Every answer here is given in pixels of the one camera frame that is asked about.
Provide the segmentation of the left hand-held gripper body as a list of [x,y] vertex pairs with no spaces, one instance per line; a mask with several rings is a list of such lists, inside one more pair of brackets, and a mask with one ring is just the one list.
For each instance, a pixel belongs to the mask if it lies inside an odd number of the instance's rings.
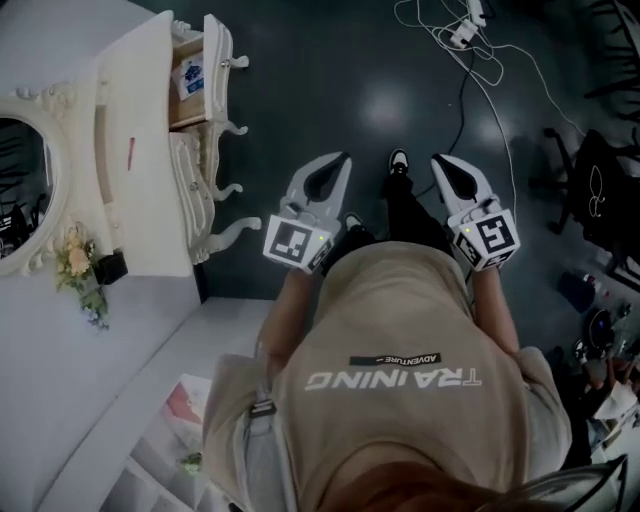
[[331,201],[281,200],[267,226],[263,255],[272,262],[314,273],[341,230],[340,207]]

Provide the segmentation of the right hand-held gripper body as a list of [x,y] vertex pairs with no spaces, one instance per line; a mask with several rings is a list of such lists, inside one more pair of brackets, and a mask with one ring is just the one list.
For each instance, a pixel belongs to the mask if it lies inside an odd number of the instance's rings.
[[454,247],[474,271],[501,266],[521,246],[511,211],[496,197],[450,216],[447,225]]

